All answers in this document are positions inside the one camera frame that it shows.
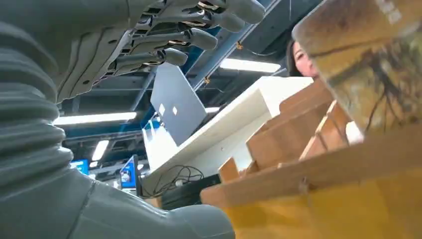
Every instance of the monitor screen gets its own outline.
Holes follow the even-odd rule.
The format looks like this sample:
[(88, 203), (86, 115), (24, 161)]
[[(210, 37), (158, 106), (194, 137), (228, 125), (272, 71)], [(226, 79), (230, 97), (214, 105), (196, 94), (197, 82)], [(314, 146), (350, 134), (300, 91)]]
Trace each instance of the monitor screen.
[(131, 157), (120, 170), (121, 188), (136, 189), (137, 162), (135, 157)]
[(79, 172), (88, 175), (88, 160), (80, 159), (70, 162), (70, 168), (76, 168)]

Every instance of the yellow surface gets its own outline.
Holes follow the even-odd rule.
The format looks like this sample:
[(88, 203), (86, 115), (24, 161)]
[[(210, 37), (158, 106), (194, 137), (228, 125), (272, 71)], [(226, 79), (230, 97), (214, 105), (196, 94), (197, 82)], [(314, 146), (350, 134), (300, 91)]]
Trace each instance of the yellow surface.
[(237, 239), (422, 239), (421, 182), (417, 169), (224, 210)]

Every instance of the laptop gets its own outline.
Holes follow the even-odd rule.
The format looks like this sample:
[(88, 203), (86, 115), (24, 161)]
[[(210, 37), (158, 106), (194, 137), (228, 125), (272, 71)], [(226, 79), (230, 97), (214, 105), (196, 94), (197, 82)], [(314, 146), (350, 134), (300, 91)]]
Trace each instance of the laptop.
[(177, 146), (188, 139), (207, 116), (204, 105), (178, 66), (158, 66), (151, 104)]

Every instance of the black cable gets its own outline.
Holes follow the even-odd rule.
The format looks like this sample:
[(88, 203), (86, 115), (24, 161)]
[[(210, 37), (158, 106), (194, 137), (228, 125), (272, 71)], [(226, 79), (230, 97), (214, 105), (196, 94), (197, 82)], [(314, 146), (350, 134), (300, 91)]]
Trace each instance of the black cable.
[[(169, 183), (164, 184), (163, 186), (161, 186), (160, 189), (158, 189), (158, 185), (160, 185), (160, 182), (161, 182), (163, 176), (166, 173), (168, 173), (169, 171), (171, 171), (175, 168), (178, 168), (178, 167), (181, 167), (181, 169), (176, 174), (176, 176)], [(186, 170), (186, 169), (188, 170), (189, 174), (188, 175), (181, 175), (183, 170)], [(199, 172), (199, 174), (192, 175), (191, 169)], [(177, 181), (182, 181), (184, 184), (186, 184), (186, 183), (190, 183), (192, 181), (197, 181), (197, 180), (193, 180), (196, 177), (199, 177), (199, 179), (197, 179), (197, 180), (201, 180), (201, 179), (205, 178), (203, 172), (200, 171), (199, 169), (195, 168), (195, 167), (185, 166), (185, 165), (175, 165), (175, 166), (169, 168), (168, 170), (166, 170), (164, 173), (162, 173), (160, 175), (160, 178), (158, 179), (157, 184), (155, 185), (155, 188), (154, 188), (152, 194), (149, 193), (144, 187), (142, 187), (142, 188), (145, 191), (145, 193), (147, 194), (148, 198), (156, 198), (156, 197), (162, 196), (163, 194), (165, 194), (169, 190), (173, 190), (173, 189), (177, 188), (177, 186), (176, 186)]]

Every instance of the wooden block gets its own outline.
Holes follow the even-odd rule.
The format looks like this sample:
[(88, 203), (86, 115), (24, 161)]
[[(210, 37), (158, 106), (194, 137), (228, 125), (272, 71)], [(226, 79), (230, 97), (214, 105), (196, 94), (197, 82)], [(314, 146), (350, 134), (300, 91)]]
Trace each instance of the wooden block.
[(250, 165), (246, 169), (240, 171), (239, 174), (241, 177), (245, 177), (250, 174), (256, 173), (258, 171), (259, 171), (258, 164), (256, 163), (256, 161), (252, 161)]
[(282, 120), (265, 132), (251, 137), (246, 145), (259, 169), (298, 160), (326, 114), (329, 103), (321, 103), (301, 115)]
[(388, 176), (422, 167), (421, 141), (422, 125), (408, 125), (385, 135), (372, 135), (363, 143), (210, 187), (202, 191), (201, 199), (205, 204), (231, 207), (299, 195), (304, 178), (318, 191)]
[(157, 198), (146, 198), (144, 199), (145, 202), (151, 204), (152, 206), (156, 207), (156, 208), (161, 208), (162, 204), (161, 204), (161, 197), (157, 197)]
[(299, 160), (303, 160), (308, 158), (310, 155), (316, 156), (319, 154), (323, 154), (327, 152), (326, 145), (318, 136), (313, 136), (307, 146), (305, 147), (302, 155), (300, 156)]
[(317, 80), (280, 103), (281, 114), (295, 114), (312, 108), (321, 102), (332, 102), (331, 92), (324, 82)]
[(321, 81), (316, 81), (280, 103), (280, 114), (263, 124), (254, 135), (297, 117), (320, 104), (332, 102), (332, 95)]
[(315, 136), (310, 139), (300, 159), (348, 146), (345, 129), (349, 121), (349, 117), (341, 106), (333, 101), (328, 108), (327, 115), (319, 123)]
[(218, 175), (222, 183), (227, 183), (240, 177), (234, 158), (229, 158), (219, 169)]

